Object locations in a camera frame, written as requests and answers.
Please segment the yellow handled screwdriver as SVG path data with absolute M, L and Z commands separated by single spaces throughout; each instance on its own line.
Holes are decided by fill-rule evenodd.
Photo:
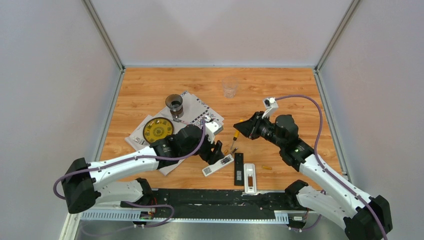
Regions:
M 240 131 L 239 130 L 236 130 L 235 133 L 234 133 L 234 136 L 232 138 L 232 143 L 231 143 L 231 146 L 229 148 L 230 150 L 233 150 L 234 145 L 235 145 L 235 142 L 237 141 L 239 135 L 240 135 Z

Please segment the white slim remote control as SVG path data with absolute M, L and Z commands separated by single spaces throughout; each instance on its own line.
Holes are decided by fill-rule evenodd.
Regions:
M 202 169 L 202 173 L 205 177 L 210 176 L 211 174 L 217 172 L 218 170 L 224 168 L 234 161 L 234 158 L 231 154 L 226 155 L 224 158 L 218 160 L 216 163 L 209 165 Z

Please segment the black remote control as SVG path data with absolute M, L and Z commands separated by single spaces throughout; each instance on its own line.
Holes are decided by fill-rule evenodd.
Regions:
M 241 152 L 234 154 L 234 185 L 244 186 L 244 154 Z

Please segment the white remote battery bay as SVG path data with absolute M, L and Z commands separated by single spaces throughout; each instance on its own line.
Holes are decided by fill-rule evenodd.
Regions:
M 243 165 L 244 192 L 247 195 L 257 194 L 256 167 L 253 163 Z

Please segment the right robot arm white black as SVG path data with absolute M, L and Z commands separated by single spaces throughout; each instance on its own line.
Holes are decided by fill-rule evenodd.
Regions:
M 275 122 L 263 114 L 257 111 L 250 119 L 234 124 L 234 128 L 248 139 L 262 137 L 279 147 L 279 155 L 288 166 L 325 191 L 321 193 L 297 180 L 285 189 L 289 208 L 312 209 L 343 229 L 350 240 L 382 240 L 393 229 L 390 204 L 383 196 L 369 195 L 325 163 L 299 137 L 299 128 L 290 114 L 277 116 Z

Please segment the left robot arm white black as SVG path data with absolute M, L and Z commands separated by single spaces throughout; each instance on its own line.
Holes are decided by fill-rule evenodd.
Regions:
M 148 207 L 153 194 L 146 180 L 136 180 L 134 188 L 121 187 L 118 180 L 140 172 L 160 170 L 191 156 L 212 165 L 224 158 L 222 143 L 215 136 L 223 130 L 216 122 L 201 127 L 186 125 L 176 134 L 156 140 L 141 150 L 106 161 L 74 160 L 53 185 L 54 194 L 65 200 L 70 214 L 84 212 L 95 204 L 128 201 Z

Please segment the patterned white placemat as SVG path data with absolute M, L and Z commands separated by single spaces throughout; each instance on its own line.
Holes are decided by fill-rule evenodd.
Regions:
M 199 149 L 207 139 L 205 124 L 202 120 L 204 116 L 210 116 L 222 124 L 223 118 L 195 95 L 187 91 L 180 95 L 183 98 L 183 116 L 179 119 L 189 124 L 171 120 L 174 126 L 173 134 L 153 143 L 145 141 L 143 145 L 140 145 L 133 141 L 133 137 L 145 140 L 142 134 L 145 124 L 153 118 L 163 117 L 162 114 L 171 115 L 171 113 L 166 106 L 155 116 L 148 115 L 136 130 L 125 138 L 125 141 L 136 150 L 125 164 L 125 169 L 129 173 L 159 170 L 166 176 L 189 156 L 199 156 Z

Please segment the clear drinking glass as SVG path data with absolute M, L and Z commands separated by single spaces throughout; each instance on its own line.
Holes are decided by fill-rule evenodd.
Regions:
M 223 95 L 226 98 L 234 98 L 237 93 L 239 81 L 236 77 L 226 77 L 222 80 Z

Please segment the yellow black plate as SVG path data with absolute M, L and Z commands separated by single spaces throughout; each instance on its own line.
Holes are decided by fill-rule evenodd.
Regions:
M 175 128 L 171 120 L 165 117 L 155 117 L 144 125 L 142 136 L 146 142 L 151 144 L 172 135 L 174 130 Z

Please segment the dark smoked glass cup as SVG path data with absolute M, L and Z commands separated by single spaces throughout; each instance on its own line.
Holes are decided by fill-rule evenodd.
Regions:
M 179 94 L 171 94 L 165 99 L 165 105 L 168 107 L 172 117 L 179 119 L 184 115 L 183 98 Z

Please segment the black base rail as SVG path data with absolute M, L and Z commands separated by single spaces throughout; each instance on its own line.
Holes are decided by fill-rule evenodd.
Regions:
M 270 220 L 276 211 L 292 211 L 302 217 L 308 210 L 285 192 L 256 195 L 241 190 L 169 189 L 152 191 L 139 205 L 158 204 L 154 217 L 175 219 Z

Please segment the pink handled fork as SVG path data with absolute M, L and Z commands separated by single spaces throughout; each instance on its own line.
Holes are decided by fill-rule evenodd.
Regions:
M 134 136 L 133 137 L 133 141 L 136 142 L 136 143 L 138 143 L 139 145 L 143 145 L 145 143 L 145 140 L 144 139 L 139 138 L 137 136 Z

